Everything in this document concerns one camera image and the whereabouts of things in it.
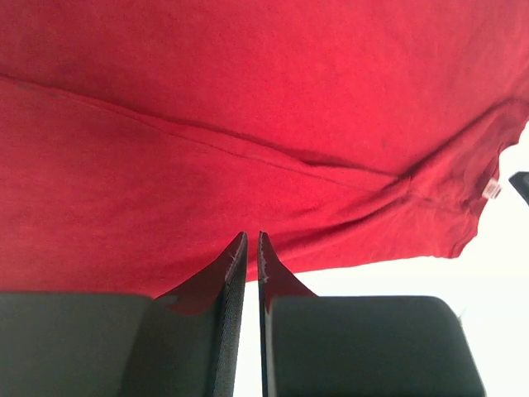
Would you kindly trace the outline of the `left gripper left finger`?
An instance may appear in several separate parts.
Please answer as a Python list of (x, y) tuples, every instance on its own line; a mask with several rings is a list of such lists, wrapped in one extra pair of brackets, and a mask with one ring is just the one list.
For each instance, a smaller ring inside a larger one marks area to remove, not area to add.
[(135, 294), (1, 295), (4, 396), (230, 396), (248, 241), (152, 299)]

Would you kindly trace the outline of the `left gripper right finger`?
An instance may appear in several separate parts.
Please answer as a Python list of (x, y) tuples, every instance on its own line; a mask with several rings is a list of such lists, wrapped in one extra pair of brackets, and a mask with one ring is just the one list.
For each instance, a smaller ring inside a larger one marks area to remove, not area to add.
[(433, 296), (314, 294), (258, 239), (266, 396), (482, 396), (458, 317)]

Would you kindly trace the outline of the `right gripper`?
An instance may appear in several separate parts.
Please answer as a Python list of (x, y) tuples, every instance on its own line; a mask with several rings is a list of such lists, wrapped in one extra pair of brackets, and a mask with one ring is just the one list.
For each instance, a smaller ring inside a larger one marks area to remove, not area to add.
[(524, 202), (529, 205), (529, 172), (518, 171), (508, 181)]

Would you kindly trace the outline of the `red t-shirt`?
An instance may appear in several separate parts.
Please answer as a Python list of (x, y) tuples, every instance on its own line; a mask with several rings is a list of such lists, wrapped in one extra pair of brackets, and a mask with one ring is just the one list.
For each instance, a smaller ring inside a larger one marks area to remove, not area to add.
[(525, 1), (4, 1), (1, 287), (455, 258), (527, 120)]

